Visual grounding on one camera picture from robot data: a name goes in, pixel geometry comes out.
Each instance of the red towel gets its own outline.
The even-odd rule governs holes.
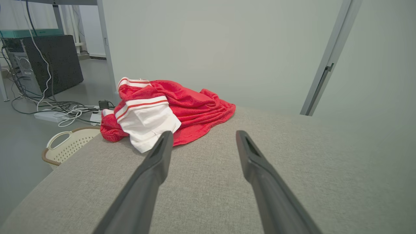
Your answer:
[[[165,95],[169,107],[181,122],[181,126],[173,134],[174,146],[200,138],[212,127],[227,121],[235,112],[234,104],[221,100],[217,94],[209,90],[203,89],[198,93],[168,80],[150,81],[150,85],[144,85],[146,82],[148,81],[123,78],[119,84],[122,101],[115,110],[121,109],[127,100]],[[128,135],[122,131],[112,112],[103,112],[101,133],[103,138],[113,142]]]

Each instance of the computer tower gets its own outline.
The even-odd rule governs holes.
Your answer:
[[[69,89],[84,78],[79,65],[74,39],[71,35],[33,37],[53,76],[54,94]],[[33,44],[31,37],[5,38],[6,51],[19,83],[24,90],[42,95],[49,79],[47,64]],[[52,96],[52,79],[45,97]]]

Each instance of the gray sofa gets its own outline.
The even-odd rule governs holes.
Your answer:
[[[204,137],[174,147],[150,233],[263,233],[236,130],[249,133],[323,233],[414,233],[414,165],[348,126],[237,107]],[[1,233],[91,233],[145,154],[95,137],[44,179]]]

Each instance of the teal box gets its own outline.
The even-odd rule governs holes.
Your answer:
[[[35,32],[31,29],[32,35],[35,36]],[[23,30],[1,30],[4,38],[24,38],[30,37],[28,29]],[[59,28],[40,28],[36,29],[36,33],[39,37],[43,36],[57,36],[63,35],[64,31]]]

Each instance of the laundry basket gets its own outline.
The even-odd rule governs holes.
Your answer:
[[[46,145],[46,149],[42,153],[43,161],[47,162],[52,169],[65,162],[76,151],[84,146],[88,141],[100,133],[99,127],[81,127],[70,132],[60,132],[54,135]],[[59,143],[55,147],[51,147],[52,143],[60,136],[68,134],[68,138]]]

